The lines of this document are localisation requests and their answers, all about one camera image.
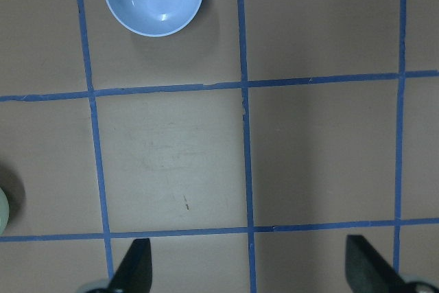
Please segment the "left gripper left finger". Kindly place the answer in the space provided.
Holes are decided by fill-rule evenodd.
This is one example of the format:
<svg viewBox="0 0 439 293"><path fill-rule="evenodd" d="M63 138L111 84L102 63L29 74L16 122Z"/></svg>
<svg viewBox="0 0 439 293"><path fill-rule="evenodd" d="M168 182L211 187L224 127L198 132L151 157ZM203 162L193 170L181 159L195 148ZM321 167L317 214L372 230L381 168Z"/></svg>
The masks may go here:
<svg viewBox="0 0 439 293"><path fill-rule="evenodd" d="M108 291L148 293L151 287L152 249L150 239L135 239L108 284Z"/></svg>

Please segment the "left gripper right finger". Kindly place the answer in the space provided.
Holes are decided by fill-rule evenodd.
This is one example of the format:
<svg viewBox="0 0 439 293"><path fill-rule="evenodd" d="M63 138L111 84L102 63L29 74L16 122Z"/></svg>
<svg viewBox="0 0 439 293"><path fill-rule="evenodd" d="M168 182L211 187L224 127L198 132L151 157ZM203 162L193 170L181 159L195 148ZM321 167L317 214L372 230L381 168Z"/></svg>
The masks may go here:
<svg viewBox="0 0 439 293"><path fill-rule="evenodd" d="M347 235L345 277L355 293L415 292L363 235Z"/></svg>

